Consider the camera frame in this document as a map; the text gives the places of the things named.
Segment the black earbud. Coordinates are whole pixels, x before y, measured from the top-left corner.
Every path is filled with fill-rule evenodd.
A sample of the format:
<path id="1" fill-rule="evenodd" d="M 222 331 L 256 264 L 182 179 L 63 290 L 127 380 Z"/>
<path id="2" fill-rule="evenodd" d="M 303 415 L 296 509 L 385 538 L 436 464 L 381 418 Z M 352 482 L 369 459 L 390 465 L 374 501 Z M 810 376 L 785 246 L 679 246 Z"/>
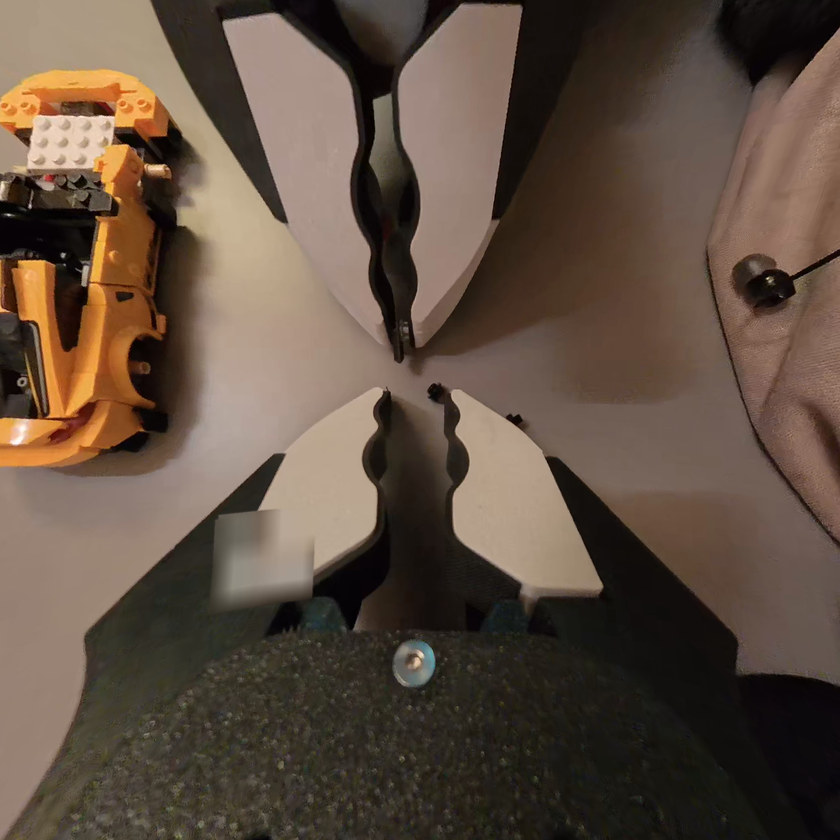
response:
<path id="1" fill-rule="evenodd" d="M 796 293 L 792 276 L 765 254 L 740 259 L 732 268 L 731 278 L 739 295 L 755 309 L 779 307 Z"/>

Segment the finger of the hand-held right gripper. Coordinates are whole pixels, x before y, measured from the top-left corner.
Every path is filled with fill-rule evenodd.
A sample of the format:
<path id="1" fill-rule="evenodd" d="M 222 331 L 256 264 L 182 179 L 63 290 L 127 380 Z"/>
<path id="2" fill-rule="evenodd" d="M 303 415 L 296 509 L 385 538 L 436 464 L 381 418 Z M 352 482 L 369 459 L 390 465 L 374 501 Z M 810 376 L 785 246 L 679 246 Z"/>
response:
<path id="1" fill-rule="evenodd" d="M 290 234 L 347 312 L 394 333 L 378 218 L 365 194 L 372 110 L 348 60 L 289 9 L 229 9 L 222 28 Z"/>
<path id="2" fill-rule="evenodd" d="M 502 145 L 520 3 L 457 3 L 426 27 L 395 79 L 396 139 L 411 165 L 411 325 L 427 345 L 457 307 L 498 226 Z"/>

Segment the orange lego car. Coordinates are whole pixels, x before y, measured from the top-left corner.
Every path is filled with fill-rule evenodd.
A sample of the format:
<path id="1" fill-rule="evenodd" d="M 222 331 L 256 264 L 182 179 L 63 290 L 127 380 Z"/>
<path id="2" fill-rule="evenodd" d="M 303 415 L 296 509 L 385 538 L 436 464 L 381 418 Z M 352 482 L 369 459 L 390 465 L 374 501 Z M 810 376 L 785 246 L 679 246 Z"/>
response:
<path id="1" fill-rule="evenodd" d="M 176 229 L 182 133 L 117 70 L 48 70 L 2 96 L 26 150 L 1 180 L 1 467 L 64 468 L 167 431 L 143 379 Z"/>

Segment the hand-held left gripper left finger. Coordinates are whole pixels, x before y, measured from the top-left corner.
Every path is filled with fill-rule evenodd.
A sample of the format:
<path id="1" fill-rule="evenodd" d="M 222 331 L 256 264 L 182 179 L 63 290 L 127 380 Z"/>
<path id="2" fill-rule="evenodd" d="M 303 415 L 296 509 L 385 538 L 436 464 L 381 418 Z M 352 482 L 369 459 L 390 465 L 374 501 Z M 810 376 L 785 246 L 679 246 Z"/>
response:
<path id="1" fill-rule="evenodd" d="M 371 447 L 390 396 L 371 388 L 311 426 L 288 448 L 259 505 L 311 540 L 315 573 L 348 563 L 381 523 Z"/>

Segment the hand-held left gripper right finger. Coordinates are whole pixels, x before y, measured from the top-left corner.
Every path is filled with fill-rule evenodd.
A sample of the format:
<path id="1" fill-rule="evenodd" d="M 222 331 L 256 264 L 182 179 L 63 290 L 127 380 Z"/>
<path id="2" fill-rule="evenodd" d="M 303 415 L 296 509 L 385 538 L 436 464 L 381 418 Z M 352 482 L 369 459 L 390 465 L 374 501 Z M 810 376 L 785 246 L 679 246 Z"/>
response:
<path id="1" fill-rule="evenodd" d="M 448 519 L 468 599 L 596 598 L 603 582 L 546 455 L 466 392 L 444 409 Z"/>

